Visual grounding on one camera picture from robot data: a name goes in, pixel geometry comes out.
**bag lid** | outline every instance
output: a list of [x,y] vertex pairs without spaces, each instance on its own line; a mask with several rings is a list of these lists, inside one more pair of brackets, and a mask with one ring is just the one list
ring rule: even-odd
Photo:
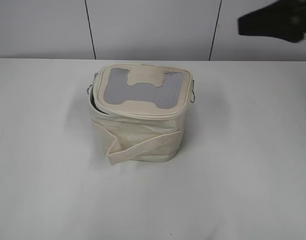
[[193,90],[183,69],[143,64],[115,64],[94,79],[95,105],[113,116],[152,119],[181,114]]

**white wall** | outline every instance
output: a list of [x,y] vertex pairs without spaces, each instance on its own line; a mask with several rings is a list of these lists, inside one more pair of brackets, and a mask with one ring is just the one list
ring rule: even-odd
[[[238,35],[275,0],[223,0],[211,60],[306,61],[306,40]],[[97,59],[208,60],[220,0],[87,0]],[[0,58],[94,59],[84,0],[0,0]]]
[[208,60],[220,0],[87,0],[98,59]]
[[94,59],[83,0],[0,0],[0,58]]
[[290,43],[263,36],[238,35],[237,19],[276,0],[223,0],[213,61],[306,61],[306,40]]

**insulated lunch bag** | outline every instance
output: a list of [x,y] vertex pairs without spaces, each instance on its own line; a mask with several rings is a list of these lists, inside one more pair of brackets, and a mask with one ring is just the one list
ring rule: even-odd
[[115,64],[88,89],[96,135],[111,164],[165,162],[177,152],[185,111],[195,101],[190,72],[145,64]]

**metal ring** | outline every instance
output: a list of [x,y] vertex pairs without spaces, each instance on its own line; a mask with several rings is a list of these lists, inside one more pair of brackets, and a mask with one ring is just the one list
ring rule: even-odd
[[93,84],[91,84],[91,85],[87,88],[87,90],[86,90],[87,95],[89,95],[89,89],[90,89],[92,86],[93,86]]
[[194,99],[192,100],[192,97],[191,97],[190,101],[191,101],[191,103],[194,103],[194,102],[195,102],[195,100],[196,100],[194,90],[192,91],[192,93],[193,93]]

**black object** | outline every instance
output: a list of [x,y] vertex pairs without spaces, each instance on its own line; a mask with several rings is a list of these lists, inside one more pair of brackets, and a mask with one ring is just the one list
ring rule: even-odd
[[98,110],[99,112],[101,112],[101,113],[103,113],[103,114],[107,114],[107,113],[105,113],[105,112],[103,112],[103,111],[101,111],[100,109],[97,108],[97,106],[95,105],[95,100],[94,100],[94,96],[93,96],[93,95],[91,95],[91,104],[92,104],[92,106],[93,106],[96,110]]
[[280,0],[238,19],[239,35],[298,43],[306,33],[306,0]]

